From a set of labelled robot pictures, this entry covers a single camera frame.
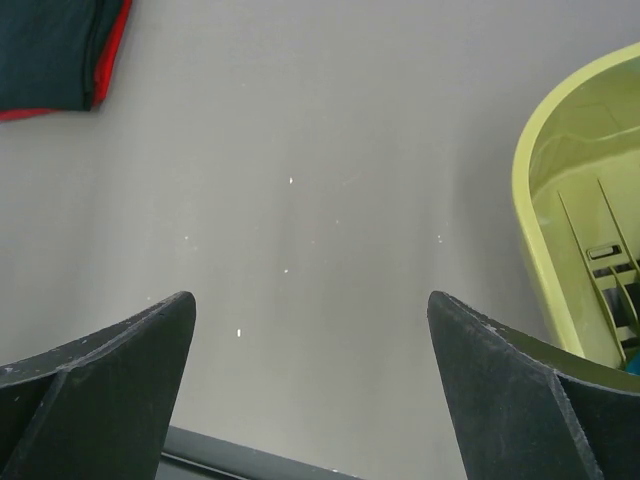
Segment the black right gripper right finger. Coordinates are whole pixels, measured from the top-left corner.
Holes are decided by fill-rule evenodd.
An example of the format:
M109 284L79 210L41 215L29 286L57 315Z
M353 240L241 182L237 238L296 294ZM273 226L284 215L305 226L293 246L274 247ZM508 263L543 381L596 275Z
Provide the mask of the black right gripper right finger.
M434 291L443 390L470 479L636 479L639 378Z

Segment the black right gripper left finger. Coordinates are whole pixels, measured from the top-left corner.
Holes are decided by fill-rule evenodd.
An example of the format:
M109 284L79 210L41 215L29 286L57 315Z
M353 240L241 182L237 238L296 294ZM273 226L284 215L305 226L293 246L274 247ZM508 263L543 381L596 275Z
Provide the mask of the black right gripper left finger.
M195 321L194 296L179 292L2 366L2 478L154 478Z

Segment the blue t-shirt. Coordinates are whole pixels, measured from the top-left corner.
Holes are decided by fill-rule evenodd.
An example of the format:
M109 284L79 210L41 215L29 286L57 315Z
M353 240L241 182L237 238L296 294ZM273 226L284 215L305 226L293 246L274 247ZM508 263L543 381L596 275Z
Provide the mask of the blue t-shirt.
M640 375L640 350L638 350L628 361L625 371L629 374Z

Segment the green plastic laundry basket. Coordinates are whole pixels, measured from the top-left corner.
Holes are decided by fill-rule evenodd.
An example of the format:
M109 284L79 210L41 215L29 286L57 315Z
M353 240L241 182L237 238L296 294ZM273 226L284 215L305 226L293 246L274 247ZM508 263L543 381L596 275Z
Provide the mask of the green plastic laundry basket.
M624 370L639 350L639 48L598 58L536 107L512 201L526 268L561 349Z

